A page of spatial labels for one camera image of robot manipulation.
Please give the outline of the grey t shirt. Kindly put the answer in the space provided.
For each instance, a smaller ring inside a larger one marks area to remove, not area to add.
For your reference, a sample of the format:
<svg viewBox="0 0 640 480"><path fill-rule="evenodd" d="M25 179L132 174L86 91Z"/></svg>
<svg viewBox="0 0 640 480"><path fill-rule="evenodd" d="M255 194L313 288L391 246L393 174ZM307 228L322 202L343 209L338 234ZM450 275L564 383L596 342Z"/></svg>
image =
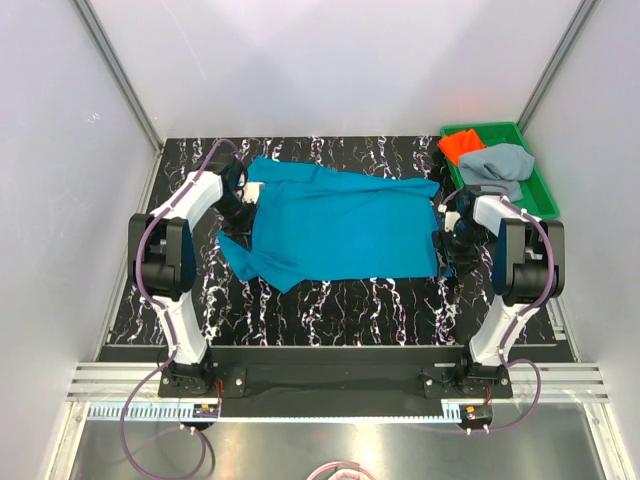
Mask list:
<svg viewBox="0 0 640 480"><path fill-rule="evenodd" d="M503 143L461 156L458 169L465 185L517 202L523 198L521 183L531 177L534 165L534 157L522 146Z"/></svg>

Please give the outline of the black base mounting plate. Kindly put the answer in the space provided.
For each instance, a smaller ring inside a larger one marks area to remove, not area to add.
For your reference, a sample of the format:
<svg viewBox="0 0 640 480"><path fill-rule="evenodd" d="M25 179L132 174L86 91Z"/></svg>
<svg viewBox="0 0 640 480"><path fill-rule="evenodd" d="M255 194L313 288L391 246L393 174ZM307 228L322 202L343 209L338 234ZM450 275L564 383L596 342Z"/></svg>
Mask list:
<svg viewBox="0 0 640 480"><path fill-rule="evenodd" d="M259 393L389 391L427 399L503 400L513 397L506 369L463 379L453 366L410 364L226 364L204 380L165 371L159 395L165 398L214 396L247 398Z"/></svg>

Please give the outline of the blue t shirt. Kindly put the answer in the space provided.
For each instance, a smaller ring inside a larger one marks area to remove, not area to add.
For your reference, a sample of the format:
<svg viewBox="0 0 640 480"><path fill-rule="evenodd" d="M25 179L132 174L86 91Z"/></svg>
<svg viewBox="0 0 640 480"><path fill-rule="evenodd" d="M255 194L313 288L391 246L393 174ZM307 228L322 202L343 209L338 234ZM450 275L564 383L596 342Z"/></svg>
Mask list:
<svg viewBox="0 0 640 480"><path fill-rule="evenodd" d="M439 274L438 229L426 178L339 172L315 164L256 158L249 177L263 183L245 249L219 234L220 251L242 281L260 277L287 292L302 281Z"/></svg>

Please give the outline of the orange t shirt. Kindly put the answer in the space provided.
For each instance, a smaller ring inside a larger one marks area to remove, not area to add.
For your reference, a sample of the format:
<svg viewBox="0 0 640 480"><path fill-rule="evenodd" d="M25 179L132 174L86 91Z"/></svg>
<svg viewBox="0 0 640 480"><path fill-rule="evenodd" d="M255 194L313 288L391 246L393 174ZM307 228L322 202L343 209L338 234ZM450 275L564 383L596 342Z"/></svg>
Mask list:
<svg viewBox="0 0 640 480"><path fill-rule="evenodd" d="M475 129L467 129L443 136L438 147L451 164L458 166L461 156L485 149L486 145Z"/></svg>

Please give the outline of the aluminium frame rail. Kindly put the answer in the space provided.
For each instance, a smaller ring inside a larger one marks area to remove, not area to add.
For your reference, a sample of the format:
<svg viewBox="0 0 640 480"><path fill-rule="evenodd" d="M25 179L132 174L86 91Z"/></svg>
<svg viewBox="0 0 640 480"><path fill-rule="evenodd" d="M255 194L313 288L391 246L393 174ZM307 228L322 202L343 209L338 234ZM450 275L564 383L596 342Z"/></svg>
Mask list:
<svg viewBox="0 0 640 480"><path fill-rule="evenodd" d="M227 364L205 380L157 373L148 363L82 363L74 373L70 400L119 401L137 389L141 398L195 398L222 394L248 398L259 393L391 393L442 402L538 399L555 403L605 403L609 397L597 366L589 363L516 365L495 379L465 383L450 364Z"/></svg>

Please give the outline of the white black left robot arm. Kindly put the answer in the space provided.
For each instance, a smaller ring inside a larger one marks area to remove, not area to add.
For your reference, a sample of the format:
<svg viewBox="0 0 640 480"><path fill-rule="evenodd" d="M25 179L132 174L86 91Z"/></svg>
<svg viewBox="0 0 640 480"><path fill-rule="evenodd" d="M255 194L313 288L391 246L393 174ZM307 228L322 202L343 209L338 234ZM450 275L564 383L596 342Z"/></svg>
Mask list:
<svg viewBox="0 0 640 480"><path fill-rule="evenodd" d="M167 341L162 381L189 396L222 387L192 298L197 273L193 229L213 209L222 217L223 236L249 251L259 193L247 168L233 159L190 173L160 207L129 220L128 276L158 316Z"/></svg>

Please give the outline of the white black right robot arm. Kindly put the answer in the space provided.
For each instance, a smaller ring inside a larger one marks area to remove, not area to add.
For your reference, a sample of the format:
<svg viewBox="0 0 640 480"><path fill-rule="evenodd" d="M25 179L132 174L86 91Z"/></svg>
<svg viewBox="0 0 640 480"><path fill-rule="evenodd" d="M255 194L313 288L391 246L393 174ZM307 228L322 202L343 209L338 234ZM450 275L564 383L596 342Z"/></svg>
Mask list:
<svg viewBox="0 0 640 480"><path fill-rule="evenodd" d="M450 368L424 369L426 397L507 398L511 394L509 352L526 323L558 297L565 283L564 226L541 220L506 196L460 189L437 207L433 233L437 273L462 278L479 262L477 237L495 236L492 257L492 304L479 330Z"/></svg>

